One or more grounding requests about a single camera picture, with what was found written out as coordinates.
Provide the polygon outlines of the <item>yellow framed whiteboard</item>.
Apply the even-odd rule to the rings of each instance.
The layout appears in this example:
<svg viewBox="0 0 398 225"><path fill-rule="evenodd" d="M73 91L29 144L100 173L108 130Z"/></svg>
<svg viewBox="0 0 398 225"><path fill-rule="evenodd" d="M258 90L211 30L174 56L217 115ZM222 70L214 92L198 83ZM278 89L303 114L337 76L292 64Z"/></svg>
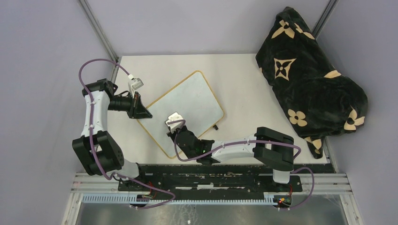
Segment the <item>yellow framed whiteboard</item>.
<svg viewBox="0 0 398 225"><path fill-rule="evenodd" d="M200 70L196 70L181 82L147 106L150 119L138 120L141 127L170 159L176 158L174 144L167 133L166 121L178 113L186 126L197 137L216 125L225 115L215 93Z"/></svg>

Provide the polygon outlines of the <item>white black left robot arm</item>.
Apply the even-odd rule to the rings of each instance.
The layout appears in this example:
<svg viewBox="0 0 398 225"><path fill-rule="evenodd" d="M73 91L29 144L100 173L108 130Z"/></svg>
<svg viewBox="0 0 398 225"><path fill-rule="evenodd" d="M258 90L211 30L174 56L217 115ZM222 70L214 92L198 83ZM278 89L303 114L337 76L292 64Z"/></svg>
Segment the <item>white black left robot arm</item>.
<svg viewBox="0 0 398 225"><path fill-rule="evenodd" d="M143 106L137 89L143 86L139 78L128 82L127 95L116 95L118 87L107 79L90 83L83 89L86 116L81 136L72 142L72 148L88 175L103 175L109 179L119 176L130 178L135 190L146 188L148 179L142 175L138 163L124 158L121 147L110 135L108 111L126 112L130 119L150 119L152 114Z"/></svg>

